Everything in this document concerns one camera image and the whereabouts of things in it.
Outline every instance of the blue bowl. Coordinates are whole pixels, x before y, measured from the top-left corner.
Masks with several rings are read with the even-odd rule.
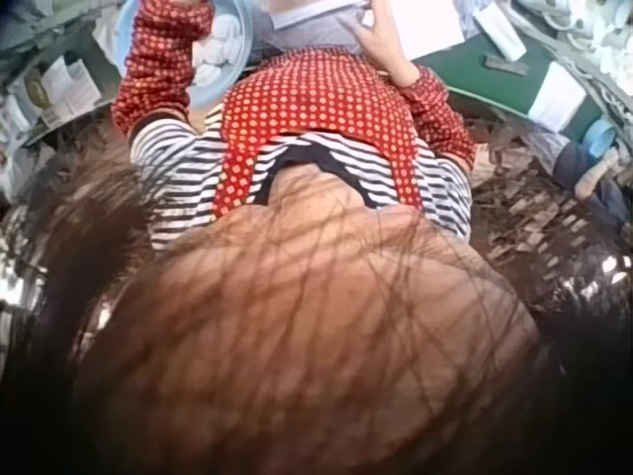
[[[615,136],[615,126],[606,119],[599,119],[589,127],[585,134],[583,148],[593,158],[600,159],[613,145]]]
[[[119,22],[116,29],[116,51],[115,61],[122,76],[126,74],[126,57],[132,48],[132,30],[136,9],[139,0],[128,0],[121,9]],[[253,22],[251,14],[250,0],[215,0],[216,15],[231,13],[235,15],[241,24],[241,32],[244,34],[244,47],[241,49],[239,58],[235,64],[226,63],[222,67],[222,75],[211,86],[189,86],[189,98],[192,109],[202,109],[210,106],[222,97],[223,93],[229,89],[237,80],[241,72],[246,67],[250,49],[253,44]]]

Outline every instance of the hair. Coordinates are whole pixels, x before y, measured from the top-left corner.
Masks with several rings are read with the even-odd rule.
[[[224,294],[213,279],[195,289],[169,287],[163,276],[174,255],[156,256],[147,243],[152,209],[152,203],[141,199],[133,170],[107,165],[39,199],[36,207],[24,203],[5,220],[6,259],[16,261],[16,272],[27,284],[22,304],[4,309],[12,324],[0,380],[4,466],[66,474],[559,475],[608,473],[629,465],[631,293],[630,288],[603,285],[593,298],[580,295],[578,289],[601,278],[599,269],[586,272],[572,287],[568,283],[553,288],[553,305],[537,321],[540,337],[526,343],[502,370],[487,359],[490,368],[483,371],[488,377],[481,384],[458,378],[440,410],[433,411],[420,430],[379,450],[372,439],[379,434],[355,424],[368,412],[370,421],[377,418],[384,409],[380,398],[389,394],[393,383],[388,373],[378,374],[377,386],[365,385],[360,371],[348,374],[336,404],[321,407],[311,393],[315,375],[307,366],[297,375],[300,384],[287,405],[280,408],[271,403],[274,398],[258,400],[261,393],[233,393],[244,377],[240,348],[209,338],[208,361],[196,362],[209,368],[200,376],[205,384],[196,387],[191,374],[187,380],[180,378],[177,370],[189,356],[183,342],[208,332],[209,313],[222,316]],[[193,247],[186,245],[181,252]],[[401,258],[407,267],[407,256]],[[90,350],[86,354],[86,342],[93,337],[104,301],[114,305],[109,326],[130,319],[138,324],[133,322],[133,331],[119,340],[113,340],[115,334],[120,337],[114,332],[96,336],[95,347],[130,348],[99,372],[93,371],[99,365],[94,365]],[[386,308],[385,319],[407,316],[407,306],[401,311],[397,299],[387,299]],[[179,324],[177,317],[184,314],[193,318]],[[147,324],[148,318],[157,321],[155,327]],[[293,318],[275,330],[290,328]],[[165,323],[174,324],[170,332],[164,331]],[[253,345],[268,336],[260,334]],[[366,359],[356,369],[375,365],[380,373],[382,333],[373,341],[376,345],[367,347]],[[223,365],[223,358],[233,365]],[[78,375],[86,373],[89,383],[78,385]],[[248,388],[266,383],[257,375],[247,376],[255,378]],[[125,394],[118,399],[136,386],[146,389],[145,399],[136,406],[127,406]],[[379,391],[368,394],[368,387]],[[157,394],[161,388],[166,389]],[[231,395],[240,404],[232,406]],[[420,391],[416,396],[428,395]],[[235,409],[231,413],[226,408]],[[314,412],[302,411],[305,408]],[[141,454],[139,460],[130,456],[143,446],[124,446],[129,440],[138,442],[132,432],[139,421],[149,427],[148,444],[161,450],[159,465],[144,463]],[[236,431],[243,421],[254,423],[250,430]],[[326,439],[311,437],[323,424],[327,430],[319,435],[325,433]],[[163,439],[168,425],[177,427]],[[202,448],[178,452],[174,445],[179,434],[194,444],[201,440]],[[338,444],[344,451],[342,442],[352,436],[363,440],[366,454],[350,454],[346,463],[323,461]],[[190,463],[183,464],[188,455]],[[338,453],[335,459],[341,457],[344,454]]]

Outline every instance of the red polka dot sleeve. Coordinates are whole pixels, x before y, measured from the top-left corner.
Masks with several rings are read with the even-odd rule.
[[[187,87],[194,77],[191,49],[211,31],[210,2],[184,5],[169,0],[141,0],[136,12],[127,74],[112,107],[113,120],[124,134],[154,112],[186,121]]]
[[[420,138],[438,154],[461,158],[472,171],[475,144],[471,141],[462,117],[448,105],[448,91],[429,69],[418,67],[420,77],[412,86],[402,88]]]

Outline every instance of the table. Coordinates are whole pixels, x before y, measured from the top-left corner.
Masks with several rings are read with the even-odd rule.
[[[529,66],[526,76],[484,67],[485,54],[499,55],[497,47],[486,35],[477,35],[461,45],[421,57],[415,62],[433,69],[452,92],[527,117],[549,65],[556,58],[540,42],[519,35],[527,48],[527,54],[520,60]],[[587,96],[563,130],[563,135],[574,142],[581,142],[585,132],[602,114],[598,104]]]

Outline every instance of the striped shirt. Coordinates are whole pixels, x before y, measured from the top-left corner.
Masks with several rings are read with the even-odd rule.
[[[226,143],[220,129],[223,105],[214,108],[199,135],[175,119],[151,122],[135,136],[132,162],[140,168],[145,192],[156,199],[150,229],[152,245],[161,250],[191,228],[211,223],[211,207],[220,182]],[[319,146],[327,150],[328,172],[354,183],[370,208],[399,204],[390,164],[371,145],[332,132],[307,132],[274,138],[259,150],[246,203],[261,203],[275,163],[289,150]],[[435,225],[467,241],[470,237],[471,189],[462,169],[437,157],[417,140],[414,163],[423,215]]]

